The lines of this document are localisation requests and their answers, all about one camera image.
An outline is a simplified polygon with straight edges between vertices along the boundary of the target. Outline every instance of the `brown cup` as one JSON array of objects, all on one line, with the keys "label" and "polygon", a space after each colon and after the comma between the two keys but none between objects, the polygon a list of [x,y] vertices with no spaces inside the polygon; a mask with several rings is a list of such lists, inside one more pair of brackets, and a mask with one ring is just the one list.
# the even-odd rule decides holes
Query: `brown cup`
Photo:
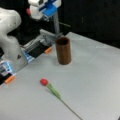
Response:
[{"label": "brown cup", "polygon": [[67,65],[71,62],[70,39],[60,37],[56,40],[56,51],[58,62],[62,65]]}]

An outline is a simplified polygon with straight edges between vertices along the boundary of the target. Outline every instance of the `red flower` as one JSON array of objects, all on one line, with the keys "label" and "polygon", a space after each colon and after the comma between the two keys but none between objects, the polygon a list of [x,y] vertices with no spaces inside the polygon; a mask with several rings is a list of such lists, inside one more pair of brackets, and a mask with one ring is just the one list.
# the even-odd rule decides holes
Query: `red flower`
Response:
[{"label": "red flower", "polygon": [[46,86],[46,85],[48,84],[48,81],[47,81],[47,79],[41,79],[41,80],[40,80],[40,83],[41,83],[42,85]]}]

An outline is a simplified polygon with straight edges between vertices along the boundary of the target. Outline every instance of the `black wall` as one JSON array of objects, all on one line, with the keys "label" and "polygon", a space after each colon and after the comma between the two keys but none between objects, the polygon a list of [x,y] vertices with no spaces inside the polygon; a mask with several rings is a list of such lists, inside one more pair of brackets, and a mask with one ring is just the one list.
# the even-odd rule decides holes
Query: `black wall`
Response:
[{"label": "black wall", "polygon": [[[27,0],[0,0],[0,6],[17,10],[22,17],[22,25],[12,32],[25,44],[43,28],[53,30],[53,22],[33,21],[25,13]],[[69,31],[90,37],[120,48],[120,0],[63,0],[59,8],[60,22],[71,27],[60,25],[61,31]]]}]

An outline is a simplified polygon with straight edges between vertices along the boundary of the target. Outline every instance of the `table surface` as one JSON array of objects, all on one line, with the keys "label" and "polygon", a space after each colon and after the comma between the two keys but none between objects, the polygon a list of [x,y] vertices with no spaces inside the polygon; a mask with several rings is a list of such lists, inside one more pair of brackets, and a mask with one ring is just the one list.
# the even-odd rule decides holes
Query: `table surface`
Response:
[{"label": "table surface", "polygon": [[69,33],[72,62],[60,65],[55,46],[0,87],[1,120],[78,120],[51,92],[41,78],[83,120],[118,120],[120,117],[120,50],[86,37]]}]

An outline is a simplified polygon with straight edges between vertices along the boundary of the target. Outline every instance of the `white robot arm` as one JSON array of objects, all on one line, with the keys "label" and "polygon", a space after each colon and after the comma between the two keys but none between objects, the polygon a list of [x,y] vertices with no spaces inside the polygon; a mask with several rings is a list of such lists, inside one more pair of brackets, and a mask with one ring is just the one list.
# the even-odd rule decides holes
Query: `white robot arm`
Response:
[{"label": "white robot arm", "polygon": [[61,0],[29,0],[30,13],[33,19],[40,20],[44,16],[50,17],[61,6]]},{"label": "white robot arm", "polygon": [[0,47],[4,51],[4,59],[10,62],[14,72],[18,72],[27,64],[18,40],[7,35],[20,24],[21,17],[16,11],[0,8]]}]

